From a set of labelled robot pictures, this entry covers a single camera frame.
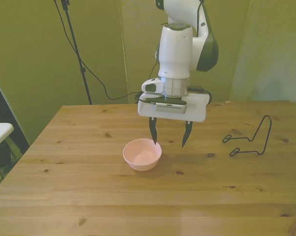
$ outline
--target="olive green wall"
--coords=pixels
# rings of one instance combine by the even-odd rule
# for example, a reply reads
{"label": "olive green wall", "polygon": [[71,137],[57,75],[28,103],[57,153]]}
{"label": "olive green wall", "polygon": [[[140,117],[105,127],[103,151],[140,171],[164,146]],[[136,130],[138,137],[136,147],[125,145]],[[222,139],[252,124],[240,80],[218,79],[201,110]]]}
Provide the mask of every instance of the olive green wall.
{"label": "olive green wall", "polygon": [[[69,12],[83,60],[111,96],[125,95],[119,0],[72,0]],[[128,102],[110,101],[89,73],[87,79],[94,104]],[[0,0],[0,89],[30,144],[62,105],[88,104],[52,0]]]}
{"label": "olive green wall", "polygon": [[252,0],[230,98],[296,102],[296,0]]}
{"label": "olive green wall", "polygon": [[[120,0],[128,87],[139,91],[155,63],[162,23],[168,21],[153,0]],[[209,72],[192,72],[190,84],[202,85],[214,101],[229,99],[250,0],[207,0],[214,36],[219,45],[218,64]],[[158,67],[152,76],[156,77]]]}

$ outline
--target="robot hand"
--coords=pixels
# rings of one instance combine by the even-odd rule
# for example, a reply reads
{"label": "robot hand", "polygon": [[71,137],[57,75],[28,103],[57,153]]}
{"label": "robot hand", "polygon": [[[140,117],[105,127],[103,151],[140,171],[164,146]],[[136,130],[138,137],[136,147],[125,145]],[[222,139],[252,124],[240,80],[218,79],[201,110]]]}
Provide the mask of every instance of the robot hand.
{"label": "robot hand", "polygon": [[[209,95],[189,93],[190,71],[208,71],[218,60],[218,48],[199,0],[155,0],[159,9],[169,16],[169,24],[162,29],[156,60],[160,64],[158,78],[143,83],[138,113],[149,117],[149,127],[157,142],[157,118],[186,121],[182,147],[193,122],[206,119]],[[197,30],[193,37],[192,26]]]}

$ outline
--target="wooden tabletop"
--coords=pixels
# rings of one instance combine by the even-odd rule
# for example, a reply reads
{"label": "wooden tabletop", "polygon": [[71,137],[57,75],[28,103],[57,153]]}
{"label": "wooden tabletop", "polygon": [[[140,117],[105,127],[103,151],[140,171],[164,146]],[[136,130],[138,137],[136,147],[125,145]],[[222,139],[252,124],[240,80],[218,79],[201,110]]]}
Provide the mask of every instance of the wooden tabletop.
{"label": "wooden tabletop", "polygon": [[[185,123],[159,119],[159,164],[122,150],[150,138],[136,105],[61,110],[0,184],[0,236],[296,236],[296,105],[213,103],[181,148]],[[229,133],[254,142],[222,143]]]}

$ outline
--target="green wall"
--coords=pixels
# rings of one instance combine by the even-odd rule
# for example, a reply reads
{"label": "green wall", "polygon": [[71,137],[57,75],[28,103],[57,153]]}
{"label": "green wall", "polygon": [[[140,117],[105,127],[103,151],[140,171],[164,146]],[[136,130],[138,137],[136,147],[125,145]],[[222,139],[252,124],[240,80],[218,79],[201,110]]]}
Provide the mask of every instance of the green wall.
{"label": "green wall", "polygon": [[[111,96],[127,94],[119,0],[72,0],[69,11],[83,60]],[[127,103],[87,79],[94,104]],[[30,144],[62,105],[88,104],[52,0],[0,0],[0,89]]]}
{"label": "green wall", "polygon": [[296,0],[252,0],[230,99],[296,102]]}

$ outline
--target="wood knot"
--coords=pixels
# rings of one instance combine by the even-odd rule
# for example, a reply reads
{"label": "wood knot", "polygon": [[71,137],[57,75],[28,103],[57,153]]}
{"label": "wood knot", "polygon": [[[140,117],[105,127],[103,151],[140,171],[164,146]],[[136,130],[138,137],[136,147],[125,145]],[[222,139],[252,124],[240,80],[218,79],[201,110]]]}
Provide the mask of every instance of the wood knot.
{"label": "wood knot", "polygon": [[243,134],[241,131],[237,129],[231,129],[231,131],[234,132],[235,134]]}
{"label": "wood knot", "polygon": [[85,218],[82,218],[80,221],[79,221],[79,225],[82,226],[85,222],[87,221],[87,219]]}
{"label": "wood knot", "polygon": [[229,186],[223,186],[223,188],[231,188],[231,189],[235,189],[236,186],[234,186],[234,185],[229,185]]}
{"label": "wood knot", "polygon": [[105,133],[105,137],[107,137],[107,138],[111,138],[112,136],[111,136],[111,134],[109,134],[109,133]]}

